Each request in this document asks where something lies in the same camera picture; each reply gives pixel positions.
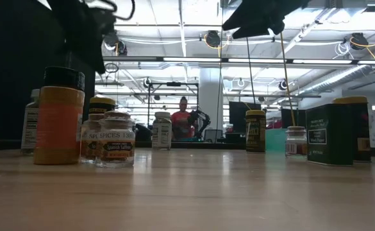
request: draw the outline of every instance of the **ceiling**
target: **ceiling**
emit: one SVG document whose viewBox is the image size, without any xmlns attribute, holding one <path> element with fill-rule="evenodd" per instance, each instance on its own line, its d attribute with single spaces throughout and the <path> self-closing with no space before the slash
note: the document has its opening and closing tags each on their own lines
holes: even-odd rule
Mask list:
<svg viewBox="0 0 375 231">
<path fill-rule="evenodd" d="M 117 21 L 115 29 L 119 38 L 128 49 L 128 56 L 175 56 L 175 57 L 211 57 L 211 58 L 247 58 L 248 51 L 251 58 L 279 58 L 281 44 L 279 36 L 262 36 L 245 39 L 232 40 L 233 31 L 222 31 L 222 23 L 233 13 L 234 6 L 224 9 L 219 8 L 220 0 L 135 0 L 136 11 L 130 21 Z M 88 0 L 90 7 L 103 7 L 99 1 Z M 131 10 L 130 0 L 115 0 L 118 5 L 117 15 L 127 16 Z M 285 30 L 283 32 L 284 45 L 291 44 L 297 35 L 303 33 L 299 42 L 291 47 L 286 53 L 286 58 L 315 58 L 315 59 L 361 59 L 369 57 L 369 52 L 350 50 L 346 55 L 337 55 L 337 43 L 349 39 L 352 33 L 363 33 L 370 44 L 375 44 L 375 13 L 355 11 L 356 14 L 349 15 L 345 10 L 337 10 L 331 17 L 322 20 L 325 16 L 320 15 L 324 8 L 314 7 L 312 1 L 310 8 L 296 10 L 285 18 Z M 314 24 L 318 16 L 321 22 Z M 180 26 L 183 19 L 183 30 Z M 209 30 L 217 30 L 223 40 L 223 49 L 212 49 L 206 45 L 203 37 Z M 186 40 L 185 51 L 183 51 L 182 40 Z M 114 56 L 114 51 L 109 51 L 102 46 L 104 56 Z M 96 93 L 121 93 L 143 92 L 143 81 L 149 77 L 153 82 L 180 81 L 197 83 L 199 81 L 199 65 L 170 65 L 165 69 L 153 68 L 127 68 L 127 62 L 116 62 L 120 67 L 117 73 L 96 76 Z M 312 69 L 308 66 L 300 68 L 288 68 L 288 81 L 294 83 L 292 90 L 297 90 L 310 82 L 334 71 L 322 68 Z M 278 89 L 278 83 L 283 80 L 285 72 L 282 67 L 254 67 L 251 69 L 254 81 L 254 91 L 259 94 L 282 93 Z M 237 92 L 237 94 L 251 91 L 250 70 L 246 66 L 231 67 L 222 65 L 222 77 L 225 92 Z M 104 86 L 104 83 L 123 83 L 123 87 L 114 85 Z M 186 88 L 174 89 L 179 93 L 188 93 Z M 119 99 L 123 106 L 143 105 L 142 100 L 133 96 L 109 96 Z M 163 97 L 161 102 L 177 103 L 179 97 Z"/>
</svg>

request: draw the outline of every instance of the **white pillar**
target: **white pillar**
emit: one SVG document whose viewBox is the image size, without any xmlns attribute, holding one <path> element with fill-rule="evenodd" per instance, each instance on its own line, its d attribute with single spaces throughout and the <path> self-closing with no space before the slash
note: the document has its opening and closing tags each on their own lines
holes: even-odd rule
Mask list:
<svg viewBox="0 0 375 231">
<path fill-rule="evenodd" d="M 207 129 L 223 129 L 223 86 L 221 84 L 220 69 L 200 69 L 199 107 L 212 120 Z"/>
</svg>

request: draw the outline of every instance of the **black lid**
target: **black lid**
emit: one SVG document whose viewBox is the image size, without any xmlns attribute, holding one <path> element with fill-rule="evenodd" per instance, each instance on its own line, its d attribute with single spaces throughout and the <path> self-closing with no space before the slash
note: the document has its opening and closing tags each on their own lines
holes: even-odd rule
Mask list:
<svg viewBox="0 0 375 231">
<path fill-rule="evenodd" d="M 66 67 L 46 67 L 44 86 L 69 87 L 85 91 L 85 75 Z"/>
</svg>

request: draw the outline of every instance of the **table surface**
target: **table surface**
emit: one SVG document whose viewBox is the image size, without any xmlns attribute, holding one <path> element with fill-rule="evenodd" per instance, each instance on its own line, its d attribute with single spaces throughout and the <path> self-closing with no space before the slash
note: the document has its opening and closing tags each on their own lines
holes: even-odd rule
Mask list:
<svg viewBox="0 0 375 231">
<path fill-rule="evenodd" d="M 375 158 L 137 149 L 135 166 L 36 166 L 0 151 L 0 230 L 375 230 Z"/>
</svg>

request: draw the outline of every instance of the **person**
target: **person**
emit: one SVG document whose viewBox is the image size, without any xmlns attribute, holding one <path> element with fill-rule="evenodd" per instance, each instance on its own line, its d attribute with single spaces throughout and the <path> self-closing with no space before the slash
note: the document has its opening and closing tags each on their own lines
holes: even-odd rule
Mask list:
<svg viewBox="0 0 375 231">
<path fill-rule="evenodd" d="M 174 140 L 188 139 L 193 137 L 194 129 L 192 128 L 192 125 L 188 123 L 190 113 L 186 112 L 186 108 L 187 99 L 183 96 L 179 103 L 180 111 L 173 113 L 171 116 Z"/>
</svg>

